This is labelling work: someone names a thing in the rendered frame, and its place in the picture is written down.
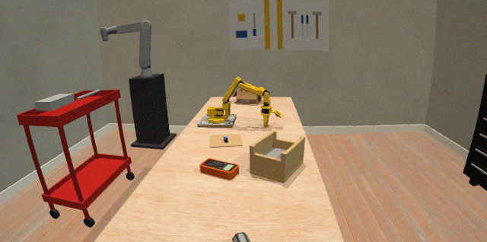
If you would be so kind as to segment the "orange digital multimeter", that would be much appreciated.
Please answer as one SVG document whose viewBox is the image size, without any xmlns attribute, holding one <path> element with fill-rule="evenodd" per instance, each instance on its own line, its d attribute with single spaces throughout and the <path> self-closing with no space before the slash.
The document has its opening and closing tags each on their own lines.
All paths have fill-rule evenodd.
<svg viewBox="0 0 487 242">
<path fill-rule="evenodd" d="M 233 180 L 239 174 L 239 165 L 208 158 L 200 164 L 200 171 L 204 174 Z"/>
</svg>

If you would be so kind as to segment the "tan flat mat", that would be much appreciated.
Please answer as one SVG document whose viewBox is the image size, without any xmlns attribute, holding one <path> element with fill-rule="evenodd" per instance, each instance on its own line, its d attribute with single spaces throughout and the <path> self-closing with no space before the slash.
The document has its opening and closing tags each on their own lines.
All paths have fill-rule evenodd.
<svg viewBox="0 0 487 242">
<path fill-rule="evenodd" d="M 224 136 L 228 142 L 224 142 Z M 210 148 L 243 146 L 240 134 L 211 135 Z"/>
</svg>

